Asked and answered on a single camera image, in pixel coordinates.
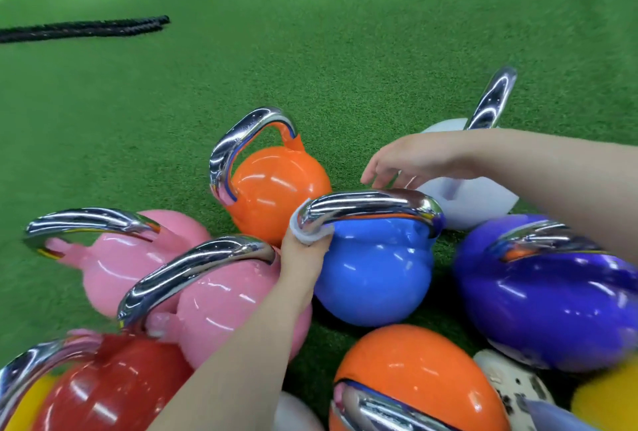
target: shiny metal handle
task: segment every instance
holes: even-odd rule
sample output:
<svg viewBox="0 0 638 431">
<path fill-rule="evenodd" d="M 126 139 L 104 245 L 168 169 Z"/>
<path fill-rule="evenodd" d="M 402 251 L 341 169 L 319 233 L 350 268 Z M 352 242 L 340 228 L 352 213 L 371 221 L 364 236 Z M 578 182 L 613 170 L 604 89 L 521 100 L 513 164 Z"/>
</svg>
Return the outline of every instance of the shiny metal handle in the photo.
<svg viewBox="0 0 638 431">
<path fill-rule="evenodd" d="M 146 317 L 155 307 L 204 274 L 249 259 L 272 265 L 276 256 L 268 243 L 243 234 L 202 243 L 137 282 L 119 304 L 119 326 L 130 333 L 142 333 Z"/>
<path fill-rule="evenodd" d="M 503 114 L 507 98 L 514 88 L 516 78 L 516 70 L 511 67 L 503 67 L 496 72 L 487 84 L 474 114 L 467 120 L 463 130 L 495 128 Z M 461 179 L 450 179 L 443 187 L 442 196 L 446 200 L 453 200 L 462 183 Z"/>
<path fill-rule="evenodd" d="M 297 214 L 302 233 L 315 234 L 322 225 L 356 218 L 412 218 L 430 227 L 436 238 L 445 225 L 438 203 L 413 189 L 386 189 L 331 193 L 303 205 Z"/>
<path fill-rule="evenodd" d="M 502 234 L 487 251 L 509 263 L 548 253 L 591 252 L 608 254 L 597 243 L 552 220 L 530 223 Z"/>
<path fill-rule="evenodd" d="M 70 361 L 88 361 L 103 338 L 97 333 L 75 335 L 31 347 L 0 369 L 0 431 L 4 431 L 21 399 L 41 377 Z"/>
<path fill-rule="evenodd" d="M 351 431 L 459 431 L 354 381 L 337 383 L 331 408 Z"/>
<path fill-rule="evenodd" d="M 47 248 L 47 240 L 71 233 L 119 233 L 147 242 L 155 241 L 161 231 L 168 231 L 146 216 L 107 208 L 80 208 L 50 213 L 31 221 L 22 241 L 32 250 L 49 258 L 64 256 Z"/>
<path fill-rule="evenodd" d="M 297 137 L 292 121 L 277 107 L 259 107 L 237 122 L 217 143 L 211 153 L 211 191 L 225 206 L 237 201 L 230 175 L 237 155 L 267 126 L 275 124 L 284 144 Z"/>
</svg>

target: yellow kettlebell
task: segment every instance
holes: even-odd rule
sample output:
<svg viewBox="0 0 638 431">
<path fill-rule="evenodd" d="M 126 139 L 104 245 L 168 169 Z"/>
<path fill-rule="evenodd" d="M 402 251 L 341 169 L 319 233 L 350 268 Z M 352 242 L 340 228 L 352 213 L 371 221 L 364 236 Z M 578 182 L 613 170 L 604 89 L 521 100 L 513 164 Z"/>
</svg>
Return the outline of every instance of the yellow kettlebell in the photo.
<svg viewBox="0 0 638 431">
<path fill-rule="evenodd" d="M 638 355 L 579 387 L 572 412 L 600 431 L 627 431 L 638 423 Z"/>
<path fill-rule="evenodd" d="M 30 431 L 44 399 L 49 395 L 56 381 L 57 378 L 50 374 L 36 380 L 20 401 L 5 431 Z"/>
</svg>

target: green grass floor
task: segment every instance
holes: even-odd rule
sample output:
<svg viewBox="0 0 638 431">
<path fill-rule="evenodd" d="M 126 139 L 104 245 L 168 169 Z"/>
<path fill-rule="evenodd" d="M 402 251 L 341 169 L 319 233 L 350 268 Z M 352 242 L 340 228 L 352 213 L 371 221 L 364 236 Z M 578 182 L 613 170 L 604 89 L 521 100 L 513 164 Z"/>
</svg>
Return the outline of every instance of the green grass floor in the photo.
<svg viewBox="0 0 638 431">
<path fill-rule="evenodd" d="M 0 0 L 0 27 L 169 15 L 160 33 L 0 45 L 0 362 L 77 327 L 113 329 L 79 272 L 31 254 L 24 225 L 82 206 L 182 211 L 234 231 L 208 189 L 218 138 L 251 109 L 297 121 L 335 190 L 397 137 L 472 111 L 519 70 L 503 126 L 638 143 L 637 0 Z M 264 134 L 258 145 L 275 143 Z M 454 244 L 408 322 L 474 353 Z M 331 379 L 366 331 L 316 309 L 285 388 L 326 418 Z M 547 376 L 562 405 L 573 381 Z"/>
</svg>

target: pink kettlebell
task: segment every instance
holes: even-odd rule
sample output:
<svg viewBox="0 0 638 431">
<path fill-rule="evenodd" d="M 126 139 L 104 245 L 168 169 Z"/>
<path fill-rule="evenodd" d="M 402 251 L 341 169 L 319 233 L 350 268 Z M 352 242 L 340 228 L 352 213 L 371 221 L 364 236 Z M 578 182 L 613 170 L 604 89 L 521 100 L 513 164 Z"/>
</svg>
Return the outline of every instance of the pink kettlebell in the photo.
<svg viewBox="0 0 638 431">
<path fill-rule="evenodd" d="M 64 239 L 73 233 L 102 233 L 91 246 Z M 91 305 L 114 318 L 117 307 L 141 278 L 178 255 L 209 240 L 196 220 L 169 210 L 132 213 L 82 208 L 51 213 L 31 221 L 24 243 L 37 253 L 82 270 Z M 160 310 L 177 306 L 177 298 Z"/>
<path fill-rule="evenodd" d="M 122 308 L 150 312 L 179 292 L 176 312 L 153 312 L 146 320 L 146 332 L 178 343 L 197 369 L 248 320 L 277 283 L 280 268 L 279 254 L 268 243 L 243 234 L 222 236 L 142 279 L 128 294 L 141 295 L 140 300 L 124 298 Z M 176 275 L 191 275 L 191 279 L 184 282 Z M 309 305 L 297 320 L 290 359 L 303 345 L 311 319 Z"/>
</svg>

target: hand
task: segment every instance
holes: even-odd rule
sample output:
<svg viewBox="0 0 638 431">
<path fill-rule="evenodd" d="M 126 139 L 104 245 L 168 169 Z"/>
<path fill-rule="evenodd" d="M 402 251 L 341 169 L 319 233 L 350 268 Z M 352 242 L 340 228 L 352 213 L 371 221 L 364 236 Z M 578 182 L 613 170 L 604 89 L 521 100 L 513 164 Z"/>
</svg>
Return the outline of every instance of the hand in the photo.
<svg viewBox="0 0 638 431">
<path fill-rule="evenodd" d="M 313 298 L 315 283 L 323 267 L 323 256 L 328 251 L 331 241 L 332 235 L 329 234 L 307 246 L 296 239 L 290 229 L 283 238 L 279 281 L 288 285 L 291 292 L 302 299 L 300 311 L 303 311 Z"/>
<path fill-rule="evenodd" d="M 490 136 L 499 129 L 490 129 Z M 416 189 L 430 179 L 446 176 L 474 179 L 481 174 L 475 164 L 475 152 L 483 143 L 486 130 L 427 132 L 401 137 L 379 149 L 361 176 L 363 184 L 372 188 L 386 187 L 397 176 L 392 187 Z"/>
</svg>

